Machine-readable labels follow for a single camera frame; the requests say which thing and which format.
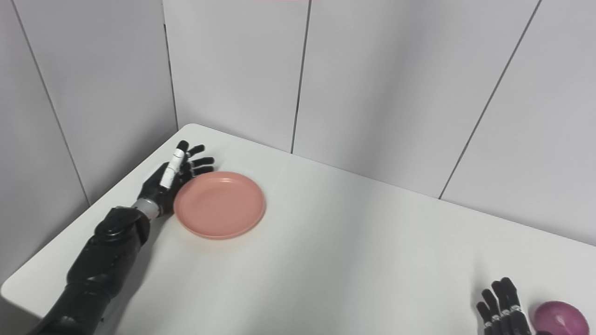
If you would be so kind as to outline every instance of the white fingertip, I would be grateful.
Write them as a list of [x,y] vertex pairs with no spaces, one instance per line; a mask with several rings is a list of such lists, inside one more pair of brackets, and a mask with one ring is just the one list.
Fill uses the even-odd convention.
[[166,170],[163,172],[162,180],[159,182],[159,185],[167,188],[168,190],[170,187],[172,187],[172,182],[180,170],[180,165],[182,164],[183,158],[184,151],[176,149],[176,151],[174,151],[174,156],[172,156],[172,159],[167,164]]

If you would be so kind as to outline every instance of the pink plate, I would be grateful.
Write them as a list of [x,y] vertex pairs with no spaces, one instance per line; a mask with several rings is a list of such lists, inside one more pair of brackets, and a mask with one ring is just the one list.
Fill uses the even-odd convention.
[[265,196],[254,181],[234,172],[210,172],[182,187],[174,200],[182,225],[206,238],[244,234],[265,214]]

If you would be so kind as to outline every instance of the purple bowl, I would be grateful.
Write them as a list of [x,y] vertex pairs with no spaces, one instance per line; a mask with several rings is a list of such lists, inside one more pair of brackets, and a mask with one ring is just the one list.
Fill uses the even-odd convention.
[[536,331],[552,335],[589,335],[586,318],[572,305],[561,301],[545,302],[534,313]]

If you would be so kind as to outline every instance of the white table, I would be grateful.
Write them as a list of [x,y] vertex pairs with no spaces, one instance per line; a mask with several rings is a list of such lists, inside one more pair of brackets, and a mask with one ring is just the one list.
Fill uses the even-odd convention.
[[480,291],[503,276],[526,309],[563,300],[596,325],[595,247],[199,125],[182,128],[32,257],[3,297],[44,315],[96,224],[132,204],[181,139],[204,143],[219,170],[255,180],[265,217],[222,241],[191,234],[175,217],[161,229],[154,222],[113,304],[121,308],[99,333],[474,334]]

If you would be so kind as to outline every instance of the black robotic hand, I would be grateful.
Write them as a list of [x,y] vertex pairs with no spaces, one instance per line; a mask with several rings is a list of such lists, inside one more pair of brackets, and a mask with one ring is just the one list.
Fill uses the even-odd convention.
[[[214,162],[213,157],[189,160],[205,150],[203,144],[188,150],[188,143],[186,141],[180,141],[177,150],[180,150],[179,153],[182,155],[180,167],[172,166],[172,162],[163,163],[143,183],[138,196],[139,199],[149,199],[155,203],[159,207],[159,216],[169,215],[173,212],[174,198],[184,184],[198,175],[213,171],[213,166],[211,166]],[[167,173],[173,174],[173,179],[169,187],[163,185],[163,179]]]
[[172,213],[174,198],[193,177],[213,171],[213,158],[189,162],[205,150],[188,149],[181,141],[169,163],[162,164],[143,183],[132,207],[114,207],[96,227],[66,274],[64,291],[29,335],[92,335],[103,313],[126,281],[141,247],[147,242],[150,221]]
[[[478,313],[484,322],[485,335],[532,335],[526,316],[522,312],[517,289],[507,277],[494,281],[491,290],[482,291],[484,302],[476,304]],[[539,331],[536,335],[551,335]]]

